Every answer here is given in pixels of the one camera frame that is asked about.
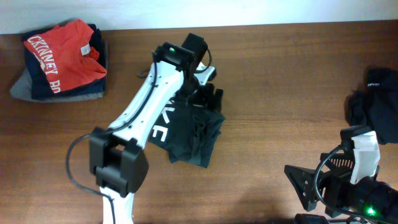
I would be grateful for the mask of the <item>dark green t-shirt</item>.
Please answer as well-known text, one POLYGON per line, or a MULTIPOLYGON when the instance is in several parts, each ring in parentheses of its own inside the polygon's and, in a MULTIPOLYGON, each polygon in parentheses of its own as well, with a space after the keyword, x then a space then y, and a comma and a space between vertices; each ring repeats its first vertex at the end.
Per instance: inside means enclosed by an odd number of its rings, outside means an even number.
POLYGON ((224 116, 201 105, 170 99, 153 126, 148 141, 164 149, 171 163, 183 161, 207 168, 224 116))

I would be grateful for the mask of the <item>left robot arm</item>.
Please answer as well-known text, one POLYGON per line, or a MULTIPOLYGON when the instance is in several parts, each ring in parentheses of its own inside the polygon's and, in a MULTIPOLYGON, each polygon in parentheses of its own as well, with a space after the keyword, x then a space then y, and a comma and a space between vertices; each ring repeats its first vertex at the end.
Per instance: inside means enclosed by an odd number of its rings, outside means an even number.
POLYGON ((134 194, 149 170, 144 148, 153 142, 172 161, 209 164, 224 121, 216 69, 202 59, 204 38, 188 34, 182 45, 157 47, 144 84, 108 128, 90 136, 90 172, 103 198, 105 223, 131 223, 134 194))

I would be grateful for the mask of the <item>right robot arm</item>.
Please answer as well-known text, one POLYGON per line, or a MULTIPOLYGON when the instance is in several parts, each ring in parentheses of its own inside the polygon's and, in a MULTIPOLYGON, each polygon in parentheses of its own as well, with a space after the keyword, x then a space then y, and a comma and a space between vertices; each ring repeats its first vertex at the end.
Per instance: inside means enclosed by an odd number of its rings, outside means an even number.
POLYGON ((380 150, 369 126, 340 132, 341 142, 320 156, 315 169, 286 165, 284 173, 307 212, 296 223, 327 223, 347 215, 346 223, 397 223, 397 190, 377 180, 380 150))

